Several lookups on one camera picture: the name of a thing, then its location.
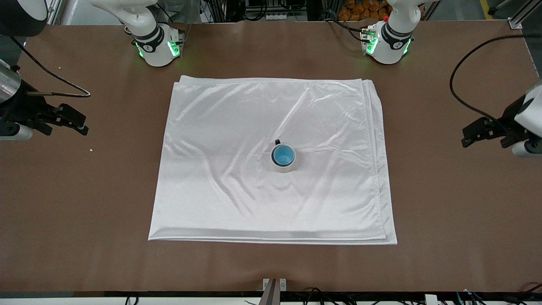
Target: green led light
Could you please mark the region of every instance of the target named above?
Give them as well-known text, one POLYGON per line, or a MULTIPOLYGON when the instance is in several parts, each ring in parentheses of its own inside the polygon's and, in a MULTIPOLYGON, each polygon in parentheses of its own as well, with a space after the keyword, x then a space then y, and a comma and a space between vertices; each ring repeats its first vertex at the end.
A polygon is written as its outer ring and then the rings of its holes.
POLYGON ((135 43, 135 46, 137 47, 137 50, 139 51, 139 56, 143 57, 143 52, 141 52, 141 49, 139 48, 139 45, 137 42, 135 43))
POLYGON ((403 51, 403 55, 408 52, 408 45, 410 44, 410 41, 412 41, 412 39, 408 39, 408 42, 406 43, 405 50, 403 51))
POLYGON ((373 54, 375 52, 375 48, 377 44, 378 44, 378 37, 375 37, 375 39, 371 41, 371 45, 367 47, 367 53, 373 54))
POLYGON ((167 46, 170 48, 171 55, 173 56, 179 56, 180 50, 179 47, 175 43, 167 42, 167 46))

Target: black cable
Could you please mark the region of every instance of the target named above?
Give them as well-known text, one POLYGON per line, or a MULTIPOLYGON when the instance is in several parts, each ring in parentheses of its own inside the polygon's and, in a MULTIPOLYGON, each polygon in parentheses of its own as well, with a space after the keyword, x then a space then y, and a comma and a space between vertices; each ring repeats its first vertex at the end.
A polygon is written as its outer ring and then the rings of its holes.
POLYGON ((158 4, 158 2, 156 3, 156 5, 164 12, 164 14, 166 14, 170 22, 173 23, 173 19, 171 19, 171 16, 166 12, 166 10, 160 4, 158 4))
POLYGON ((531 292, 537 290, 540 287, 542 287, 542 284, 538 284, 538 285, 534 286, 533 288, 527 290, 526 293, 531 293, 531 292))
POLYGON ((476 113, 479 113, 483 116, 485 116, 486 118, 492 120, 493 122, 495 122, 495 124, 497 124, 499 127, 501 127, 505 132, 506 134, 508 135, 511 135, 511 136, 514 136, 512 131, 510 131, 510 129, 508 129, 506 126, 504 126, 501 122, 499 122, 495 117, 493 117, 492 115, 490 115, 489 113, 487 112, 484 112, 474 106, 471 106, 469 105, 466 101, 462 100, 458 95, 457 93, 455 93, 455 90, 454 90, 454 77, 455 77, 455 73, 457 72, 457 70, 459 69, 459 67, 461 67, 461 65, 463 64, 463 62, 469 58, 469 56, 471 56, 474 52, 476 52, 478 49, 480 49, 481 47, 491 43, 491 42, 494 42, 494 41, 499 41, 499 40, 504 40, 504 39, 511 39, 511 38, 540 38, 541 35, 539 34, 535 34, 535 35, 507 35, 507 36, 501 36, 501 37, 496 37, 496 38, 493 38, 493 39, 490 39, 480 45, 478 45, 476 48, 474 48, 473 50, 471 50, 469 53, 467 53, 467 55, 465 55, 460 61, 459 63, 457 63, 457 66, 455 66, 454 68, 454 71, 451 73, 451 76, 450 76, 450 92, 451 94, 454 96, 455 99, 457 99, 459 101, 459 103, 461 103, 463 106, 469 108, 470 110, 476 112, 476 113))
MULTIPOLYGON (((210 11, 211 8, 209 7, 209 2, 205 2, 205 5, 206 5, 206 7, 209 9, 209 11, 210 11)), ((207 17, 207 13, 205 12, 205 7, 201 4, 201 2, 199 3, 199 7, 201 8, 202 13, 205 15, 205 18, 207 18, 207 21, 208 21, 209 23, 211 23, 211 16, 207 17)))
POLYGON ((300 9, 302 9, 302 8, 305 7, 304 4, 302 4, 302 5, 296 5, 296 6, 291 6, 291 5, 290 5, 290 6, 288 7, 288 6, 284 5, 284 4, 282 4, 282 0, 279 0, 279 5, 280 5, 280 7, 282 7, 283 9, 287 9, 287 10, 291 10, 291 9, 294 9, 294 10, 300 10, 300 9))
POLYGON ((334 23, 340 25, 342 28, 350 29, 350 31, 354 31, 354 32, 361 32, 361 31, 363 31, 363 30, 361 30, 361 29, 351 28, 351 27, 349 27, 349 26, 347 26, 347 25, 345 25, 345 24, 342 24, 342 23, 340 23, 339 21, 337 21, 337 20, 335 20, 335 19, 332 19, 332 18, 326 18, 326 19, 324 19, 324 21, 326 21, 326 22, 329 22, 329 21, 334 22, 334 23))
POLYGON ((322 299, 326 298, 328 301, 332 302, 333 305, 339 305, 335 301, 333 301, 331 298, 329 298, 325 293, 323 293, 322 290, 320 290, 319 288, 313 288, 313 289, 316 289, 316 291, 318 291, 320 295, 322 295, 322 299))
POLYGON ((386 298, 382 298, 382 299, 380 299, 380 300, 376 301, 375 303, 373 303, 373 304, 371 304, 371 305, 376 305, 376 304, 378 304, 378 303, 380 303, 380 302, 384 301, 385 299, 386 299, 386 298))
MULTIPOLYGON (((209 10, 211 10, 211 7, 213 7, 213 9, 215 10, 215 14, 219 14, 219 15, 223 15, 224 16, 224 19, 226 20, 226 22, 230 22, 228 20, 228 18, 226 18, 226 15, 224 13, 224 9, 222 7, 219 7, 216 3, 214 3, 212 0, 204 0, 206 3, 207 3, 207 6, 209 7, 209 10)), ((216 23, 217 21, 215 20, 215 18, 213 17, 212 21, 214 23, 216 23)))
POLYGON ((337 21, 337 20, 335 20, 335 19, 331 19, 331 18, 324 19, 324 21, 327 21, 327 22, 332 21, 332 22, 334 22, 334 23, 340 25, 342 28, 347 29, 348 32, 350 33, 350 35, 352 35, 352 37, 354 37, 354 39, 356 39, 357 41, 367 42, 367 43, 370 42, 370 40, 368 40, 368 39, 361 39, 361 38, 355 36, 354 33, 353 33, 353 31, 356 31, 356 32, 361 33, 362 30, 361 30, 361 29, 354 29, 354 28, 351 28, 351 27, 347 26, 347 25, 346 25, 346 21, 345 21, 344 23, 340 23, 339 21, 337 21))
POLYGON ((470 297, 473 299, 474 302, 476 302, 476 301, 474 300, 474 298, 476 298, 476 299, 478 299, 478 302, 480 302, 482 305, 487 305, 487 304, 484 303, 484 301, 482 300, 482 298, 481 298, 479 295, 477 295, 476 293, 472 293, 472 294, 470 295, 470 297))
POLYGON ((56 93, 56 92, 28 92, 27 94, 28 95, 33 95, 33 96, 60 96, 60 97, 72 97, 72 98, 88 98, 91 96, 91 93, 86 91, 85 89, 81 88, 80 86, 76 85, 76 84, 72 84, 71 82, 65 80, 64 78, 56 75, 55 73, 49 71, 47 68, 45 68, 37 59, 34 58, 34 56, 32 56, 32 54, 30 54, 30 52, 28 52, 14 37, 11 37, 11 40, 13 40, 13 42, 28 56, 30 57, 30 59, 32 59, 33 62, 35 62, 40 68, 42 68, 42 70, 44 70, 45 72, 49 73, 49 75, 53 76, 54 78, 62 81, 63 83, 71 86, 71 87, 74 87, 75 89, 83 92, 84 94, 71 94, 71 93, 56 93))
POLYGON ((256 18, 249 18, 247 16, 245 16, 245 19, 246 20, 249 20, 249 21, 258 21, 260 20, 261 18, 263 18, 266 13, 267 13, 267 0, 260 0, 262 1, 262 6, 260 7, 260 12, 258 13, 258 16, 256 18))
MULTIPOLYGON (((126 297, 126 302, 124 302, 124 305, 128 305, 128 302, 130 301, 131 296, 132 296, 132 293, 129 293, 128 296, 126 297)), ((139 303, 139 295, 135 293, 135 303, 132 305, 137 305, 137 303, 139 303)))

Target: white mug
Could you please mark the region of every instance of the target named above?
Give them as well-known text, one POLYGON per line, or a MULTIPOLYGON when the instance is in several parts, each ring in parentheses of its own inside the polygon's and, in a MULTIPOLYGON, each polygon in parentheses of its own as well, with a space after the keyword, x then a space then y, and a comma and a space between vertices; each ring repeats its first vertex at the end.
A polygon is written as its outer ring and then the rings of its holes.
POLYGON ((295 163, 295 150, 288 144, 280 143, 280 140, 275 141, 275 147, 270 154, 273 168, 279 173, 287 173, 292 170, 295 163))

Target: brown table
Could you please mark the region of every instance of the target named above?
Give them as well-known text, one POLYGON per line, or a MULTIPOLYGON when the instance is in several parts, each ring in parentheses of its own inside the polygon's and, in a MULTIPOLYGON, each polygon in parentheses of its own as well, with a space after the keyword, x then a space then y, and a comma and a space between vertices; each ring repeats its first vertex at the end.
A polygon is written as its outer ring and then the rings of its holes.
MULTIPOLYGON (((283 277, 289 290, 516 291, 540 281, 542 162, 496 140, 463 149, 461 130, 479 116, 448 90, 469 50, 511 33, 505 21, 422 22, 409 54, 383 66, 336 25, 197 25, 182 59, 153 68, 122 27, 46 27, 29 39, 30 52, 92 93, 48 101, 84 113, 90 131, 55 128, 0 144, 0 290, 254 290, 262 278, 283 277), (372 79, 399 244, 148 242, 171 89, 183 74, 372 79)), ((38 89, 70 90, 26 56, 20 65, 38 89)), ((537 79, 515 39, 474 54, 456 85, 499 116, 537 79)))

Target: silver cylinder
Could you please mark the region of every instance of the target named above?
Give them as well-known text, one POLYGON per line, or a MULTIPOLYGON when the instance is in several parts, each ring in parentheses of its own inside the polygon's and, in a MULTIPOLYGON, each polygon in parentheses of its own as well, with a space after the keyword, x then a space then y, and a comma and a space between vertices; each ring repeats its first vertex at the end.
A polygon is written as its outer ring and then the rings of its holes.
POLYGON ((0 63, 0 104, 10 99, 21 86, 21 77, 0 63))

